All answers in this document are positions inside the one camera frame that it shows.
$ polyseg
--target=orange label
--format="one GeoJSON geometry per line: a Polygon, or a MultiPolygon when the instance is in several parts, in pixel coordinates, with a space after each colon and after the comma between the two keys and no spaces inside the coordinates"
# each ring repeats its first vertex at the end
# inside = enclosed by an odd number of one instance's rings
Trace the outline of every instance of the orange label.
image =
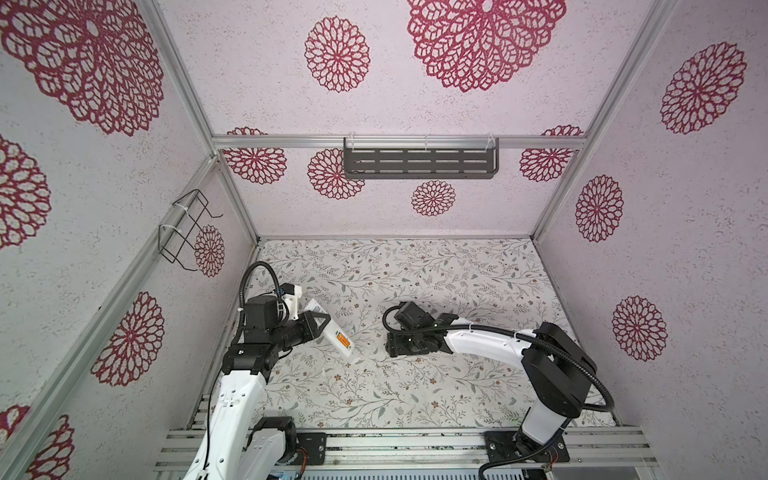
{"type": "Polygon", "coordinates": [[[336,338],[339,339],[342,345],[344,345],[345,348],[349,348],[349,340],[346,339],[343,333],[336,334],[336,338]]]}

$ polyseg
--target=black cable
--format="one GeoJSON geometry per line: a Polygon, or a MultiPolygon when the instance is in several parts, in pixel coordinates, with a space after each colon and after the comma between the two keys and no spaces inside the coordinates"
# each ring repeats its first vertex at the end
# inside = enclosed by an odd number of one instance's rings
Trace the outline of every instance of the black cable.
{"type": "Polygon", "coordinates": [[[564,352],[562,349],[559,349],[558,347],[551,345],[549,343],[546,343],[542,339],[538,339],[533,336],[525,335],[523,333],[517,333],[513,330],[506,330],[502,328],[498,328],[495,326],[488,326],[488,325],[475,325],[474,323],[472,325],[444,325],[444,326],[430,326],[428,328],[424,329],[414,329],[414,330],[398,330],[392,328],[387,322],[386,317],[389,315],[390,312],[394,310],[399,310],[400,305],[398,306],[391,306],[389,307],[382,316],[382,323],[384,324],[384,328],[387,329],[387,331],[391,333],[395,333],[396,335],[413,335],[414,333],[438,333],[438,332],[445,332],[446,330],[469,330],[471,327],[473,330],[482,330],[485,332],[492,332],[492,333],[498,333],[500,335],[506,335],[510,336],[514,339],[523,340],[525,342],[529,342],[531,345],[537,346],[539,349],[544,350],[546,353],[549,353],[550,355],[557,356],[566,362],[570,363],[576,369],[578,369],[579,372],[583,373],[585,377],[589,380],[589,382],[600,392],[600,394],[603,396],[603,399],[605,400],[605,405],[595,405],[593,403],[585,403],[582,406],[582,409],[584,410],[594,410],[595,412],[611,412],[614,409],[614,397],[611,396],[611,393],[608,392],[608,389],[603,385],[603,383],[596,377],[592,372],[590,372],[586,367],[581,365],[576,359],[574,359],[572,356],[568,355],[566,352],[564,352]]]}
{"type": "Polygon", "coordinates": [[[533,458],[536,455],[541,455],[542,453],[546,452],[549,447],[553,446],[553,444],[557,441],[557,439],[560,437],[560,434],[565,430],[565,427],[568,426],[568,423],[571,421],[571,419],[566,420],[563,422],[562,425],[560,425],[560,428],[554,433],[552,438],[550,438],[545,444],[543,444],[538,450],[535,452],[529,453],[527,455],[523,455],[522,457],[512,458],[510,460],[499,460],[498,462],[488,462],[480,467],[478,470],[478,477],[480,480],[486,480],[485,475],[483,475],[483,472],[488,470],[489,468],[494,467],[503,467],[504,465],[511,465],[513,463],[520,463],[525,462],[529,458],[533,458]]]}
{"type": "Polygon", "coordinates": [[[288,312],[288,306],[286,305],[285,301],[283,301],[283,296],[280,295],[280,281],[277,279],[277,274],[275,273],[275,270],[272,268],[271,265],[269,265],[267,262],[254,262],[248,266],[248,268],[245,269],[245,272],[243,273],[243,278],[240,279],[240,287],[238,288],[238,296],[237,300],[240,306],[240,318],[237,320],[237,330],[235,331],[235,337],[232,338],[232,343],[230,345],[234,345],[235,343],[240,341],[240,336],[243,334],[243,328],[245,328],[245,290],[248,285],[248,280],[250,280],[250,275],[253,273],[253,271],[259,267],[263,266],[266,268],[266,271],[269,272],[270,276],[272,277],[272,282],[275,284],[275,296],[277,299],[283,304],[284,312],[285,312],[285,318],[288,318],[288,315],[290,314],[288,312]]]}
{"type": "Polygon", "coordinates": [[[216,378],[214,380],[214,384],[210,386],[210,392],[208,392],[208,408],[205,411],[205,416],[206,416],[206,425],[205,426],[206,426],[206,430],[207,430],[205,436],[206,436],[207,444],[205,445],[205,462],[203,462],[203,470],[208,468],[208,454],[210,453],[210,432],[211,432],[211,428],[210,428],[210,404],[214,400],[214,389],[216,388],[216,380],[218,380],[218,378],[216,378]]]}

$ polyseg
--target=small red flower pattern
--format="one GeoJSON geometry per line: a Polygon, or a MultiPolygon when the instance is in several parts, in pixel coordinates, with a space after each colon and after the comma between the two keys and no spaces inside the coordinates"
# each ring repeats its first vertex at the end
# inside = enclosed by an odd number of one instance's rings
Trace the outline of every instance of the small red flower pattern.
{"type": "Polygon", "coordinates": [[[721,42],[698,51],[672,76],[661,99],[661,121],[683,135],[711,124],[739,94],[744,52],[721,42]]]}
{"type": "Polygon", "coordinates": [[[157,300],[147,292],[139,293],[91,367],[91,373],[99,383],[111,386],[126,386],[139,380],[163,346],[164,324],[163,311],[157,300]]]}
{"type": "Polygon", "coordinates": [[[365,180],[350,180],[344,175],[343,152],[338,148],[319,151],[310,160],[306,174],[321,195],[341,200],[357,195],[365,180]]]}
{"type": "Polygon", "coordinates": [[[647,362],[667,346],[667,324],[661,312],[647,299],[628,296],[616,305],[614,335],[627,355],[647,362]]]}
{"type": "Polygon", "coordinates": [[[439,180],[430,180],[419,185],[411,195],[411,205],[425,217],[444,214],[453,206],[456,192],[451,185],[439,180]]]}
{"type": "MultiPolygon", "coordinates": [[[[543,135],[581,135],[584,132],[573,125],[558,125],[546,130],[543,135]]],[[[528,148],[520,157],[520,171],[523,176],[537,182],[560,177],[563,169],[573,156],[569,148],[528,148]]]]}
{"type": "Polygon", "coordinates": [[[565,0],[408,0],[408,33],[444,87],[488,90],[533,62],[565,15],[565,0]]]}
{"type": "Polygon", "coordinates": [[[58,419],[56,430],[45,439],[43,449],[27,468],[26,480],[61,480],[69,472],[69,461],[74,453],[69,415],[58,419]]]}
{"type": "MultiPolygon", "coordinates": [[[[266,135],[256,128],[249,127],[238,127],[227,133],[266,135]]],[[[286,156],[282,148],[229,148],[221,153],[235,174],[255,184],[277,182],[286,173],[286,156]]]]}
{"type": "Polygon", "coordinates": [[[29,406],[14,405],[10,409],[0,412],[0,449],[11,438],[16,426],[27,415],[29,406]]]}
{"type": "Polygon", "coordinates": [[[349,91],[366,77],[371,58],[366,38],[345,18],[317,22],[304,42],[306,66],[330,91],[349,91]]]}
{"type": "Polygon", "coordinates": [[[224,265],[224,240],[213,225],[200,229],[194,242],[194,259],[205,276],[216,276],[224,265]]]}
{"type": "Polygon", "coordinates": [[[619,183],[612,177],[598,175],[587,182],[578,196],[578,231],[591,242],[607,239],[619,226],[623,207],[619,183]]]}
{"type": "Polygon", "coordinates": [[[0,32],[75,119],[131,136],[159,115],[163,70],[131,0],[0,0],[0,32]]]}
{"type": "Polygon", "coordinates": [[[37,161],[0,135],[0,250],[34,237],[51,211],[37,161]]]}

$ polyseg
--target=large red flower pattern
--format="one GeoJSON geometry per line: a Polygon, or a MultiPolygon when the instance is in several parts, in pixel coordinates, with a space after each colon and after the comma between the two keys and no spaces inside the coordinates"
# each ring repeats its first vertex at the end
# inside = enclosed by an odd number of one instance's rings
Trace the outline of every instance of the large red flower pattern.
{"type": "Polygon", "coordinates": [[[10,409],[0,412],[0,449],[11,438],[16,426],[27,415],[29,406],[14,405],[10,409]]]}
{"type": "Polygon", "coordinates": [[[139,380],[157,358],[165,334],[163,311],[147,292],[139,293],[133,308],[91,367],[99,383],[126,386],[139,380]]]}
{"type": "Polygon", "coordinates": [[[414,55],[444,87],[488,90],[528,67],[565,0],[408,0],[414,55]]]}
{"type": "Polygon", "coordinates": [[[131,136],[160,114],[163,70],[131,0],[0,0],[0,31],[77,120],[131,136]]]}
{"type": "Polygon", "coordinates": [[[345,18],[317,22],[304,42],[306,66],[330,91],[349,91],[366,77],[371,58],[366,38],[345,18]]]}
{"type": "Polygon", "coordinates": [[[338,148],[319,151],[310,160],[306,174],[321,195],[341,200],[357,195],[365,180],[350,180],[344,175],[343,152],[338,148]]]}
{"type": "Polygon", "coordinates": [[[672,76],[661,99],[661,121],[674,133],[689,134],[711,124],[744,83],[744,52],[727,42],[710,45],[672,76]]]}
{"type": "Polygon", "coordinates": [[[38,163],[0,135],[0,250],[34,237],[51,211],[38,163]]]}
{"type": "Polygon", "coordinates": [[[72,442],[74,429],[69,425],[69,415],[58,419],[56,430],[45,439],[43,449],[27,468],[25,480],[61,480],[69,472],[69,461],[74,453],[72,442]]]}
{"type": "Polygon", "coordinates": [[[444,214],[453,206],[456,192],[451,185],[439,180],[430,180],[419,185],[411,196],[411,205],[425,217],[444,214]]]}
{"type": "MultiPolygon", "coordinates": [[[[546,130],[543,135],[581,135],[584,132],[573,125],[558,125],[546,130]]],[[[560,177],[563,169],[573,156],[569,148],[528,148],[520,157],[520,171],[523,176],[537,182],[560,177]]]]}
{"type": "MultiPolygon", "coordinates": [[[[256,128],[238,127],[229,135],[266,135],[256,128]]],[[[255,184],[277,182],[286,173],[286,156],[282,148],[229,148],[221,153],[232,171],[255,184]]]]}
{"type": "Polygon", "coordinates": [[[598,175],[587,182],[578,196],[578,231],[591,242],[607,239],[619,226],[623,208],[619,183],[606,175],[598,175]]]}
{"type": "Polygon", "coordinates": [[[213,225],[200,229],[194,242],[194,259],[205,276],[216,276],[224,265],[224,240],[213,225]]]}
{"type": "Polygon", "coordinates": [[[667,346],[667,324],[661,312],[645,298],[628,296],[616,305],[614,335],[627,355],[653,360],[667,346]]]}

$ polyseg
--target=floral tabletop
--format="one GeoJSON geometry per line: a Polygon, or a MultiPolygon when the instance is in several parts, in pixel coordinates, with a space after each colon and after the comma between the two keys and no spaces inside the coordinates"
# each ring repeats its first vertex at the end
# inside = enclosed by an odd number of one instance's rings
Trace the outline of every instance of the floral tabletop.
{"type": "MultiPolygon", "coordinates": [[[[553,322],[572,336],[528,240],[271,240],[259,259],[281,283],[303,285],[303,302],[317,299],[356,353],[345,359],[323,337],[296,347],[273,369],[254,419],[291,415],[302,428],[518,425],[535,400],[521,370],[467,355],[388,356],[381,316],[401,301],[508,329],[553,322]]],[[[270,284],[258,269],[250,296],[270,284]]],[[[614,425],[595,412],[574,422],[614,425]]]]}

